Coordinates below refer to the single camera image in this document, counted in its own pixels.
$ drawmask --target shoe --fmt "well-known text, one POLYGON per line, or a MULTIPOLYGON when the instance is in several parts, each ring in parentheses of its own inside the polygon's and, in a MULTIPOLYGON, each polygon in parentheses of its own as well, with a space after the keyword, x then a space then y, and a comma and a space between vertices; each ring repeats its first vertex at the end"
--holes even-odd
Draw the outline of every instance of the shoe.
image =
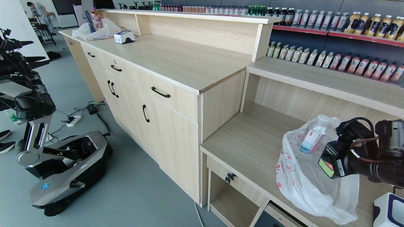
POLYGON ((0 143, 0 154, 7 153, 14 147, 14 145, 15 142, 0 143))
POLYGON ((11 134, 11 130, 5 130, 5 131, 0 132, 0 140, 5 139, 10 134, 11 134))

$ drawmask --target white device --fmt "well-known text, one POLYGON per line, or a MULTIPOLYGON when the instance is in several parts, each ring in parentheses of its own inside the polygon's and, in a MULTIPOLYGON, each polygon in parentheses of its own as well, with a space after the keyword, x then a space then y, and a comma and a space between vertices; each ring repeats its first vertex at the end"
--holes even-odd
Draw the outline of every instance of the white device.
POLYGON ((118 32, 114 35, 115 42, 120 44, 130 43, 135 41, 135 36, 133 35, 133 31, 122 31, 118 32))
POLYGON ((404 199, 387 192, 373 203, 373 227, 404 227, 404 199))

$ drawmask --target white wall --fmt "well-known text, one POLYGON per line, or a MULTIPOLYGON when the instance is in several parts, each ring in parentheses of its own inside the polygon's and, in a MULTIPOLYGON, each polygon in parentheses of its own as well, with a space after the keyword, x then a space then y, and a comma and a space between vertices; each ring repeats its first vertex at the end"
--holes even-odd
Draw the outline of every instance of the white wall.
POLYGON ((21 54, 25 56, 45 56, 46 60, 49 60, 18 1, 0 0, 0 28, 11 29, 10 38, 34 42, 33 44, 23 46, 19 50, 21 54))

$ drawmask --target person in white shirt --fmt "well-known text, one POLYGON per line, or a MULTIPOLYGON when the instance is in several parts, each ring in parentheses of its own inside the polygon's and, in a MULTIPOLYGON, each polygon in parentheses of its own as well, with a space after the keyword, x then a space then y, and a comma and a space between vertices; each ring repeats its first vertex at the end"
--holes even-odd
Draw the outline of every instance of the person in white shirt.
POLYGON ((50 34, 53 36, 56 35, 55 31, 53 30, 51 18, 49 17, 49 13, 46 11, 45 7, 39 2, 36 2, 35 4, 32 2, 27 2, 27 6, 36 8, 41 18, 43 18, 43 23, 48 26, 50 34))

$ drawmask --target power strip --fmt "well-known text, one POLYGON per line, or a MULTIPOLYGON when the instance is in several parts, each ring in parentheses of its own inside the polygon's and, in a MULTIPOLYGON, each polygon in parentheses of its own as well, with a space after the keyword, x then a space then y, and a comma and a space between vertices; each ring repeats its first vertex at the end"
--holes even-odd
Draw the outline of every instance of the power strip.
POLYGON ((66 124, 68 127, 73 127, 77 124, 77 122, 81 119, 80 115, 74 116, 74 120, 72 120, 70 123, 66 124))

